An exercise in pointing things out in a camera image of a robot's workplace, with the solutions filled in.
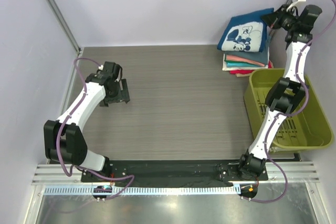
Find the blue t shirt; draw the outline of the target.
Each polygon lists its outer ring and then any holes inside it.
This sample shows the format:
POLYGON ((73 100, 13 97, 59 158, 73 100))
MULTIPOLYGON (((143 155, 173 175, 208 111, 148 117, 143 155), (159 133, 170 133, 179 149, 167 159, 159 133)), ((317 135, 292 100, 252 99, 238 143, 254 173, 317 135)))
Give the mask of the blue t shirt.
POLYGON ((217 44, 217 49, 221 51, 263 51, 267 40, 267 25, 262 21, 261 16, 273 12, 273 8, 266 8, 232 17, 217 44))

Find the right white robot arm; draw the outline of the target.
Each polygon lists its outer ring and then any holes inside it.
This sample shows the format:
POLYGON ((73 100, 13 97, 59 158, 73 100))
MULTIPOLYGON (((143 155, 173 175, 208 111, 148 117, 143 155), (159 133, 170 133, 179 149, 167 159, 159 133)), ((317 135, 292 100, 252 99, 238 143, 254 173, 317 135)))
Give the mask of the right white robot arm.
POLYGON ((287 31, 287 60, 283 76, 266 96, 266 114, 261 128, 236 167, 241 179, 257 178, 264 173, 270 146, 282 122, 299 114, 308 103, 309 90, 303 72, 313 40, 311 31, 321 13, 322 9, 316 5, 307 5, 302 13, 297 13, 296 7, 282 5, 275 12, 261 16, 270 29, 287 31))

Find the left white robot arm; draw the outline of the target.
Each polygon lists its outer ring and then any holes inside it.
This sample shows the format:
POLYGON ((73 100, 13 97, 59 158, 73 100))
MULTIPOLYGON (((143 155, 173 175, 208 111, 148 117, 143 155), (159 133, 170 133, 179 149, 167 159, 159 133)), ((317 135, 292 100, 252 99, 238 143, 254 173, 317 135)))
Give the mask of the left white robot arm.
POLYGON ((108 107, 112 103, 128 103, 130 95, 122 67, 106 61, 98 64, 96 72, 81 76, 83 88, 70 107, 56 120, 44 124, 46 158, 59 162, 64 173, 71 176, 66 165, 93 172, 100 182, 106 182, 112 174, 107 157, 88 149, 83 128, 97 106, 108 107))

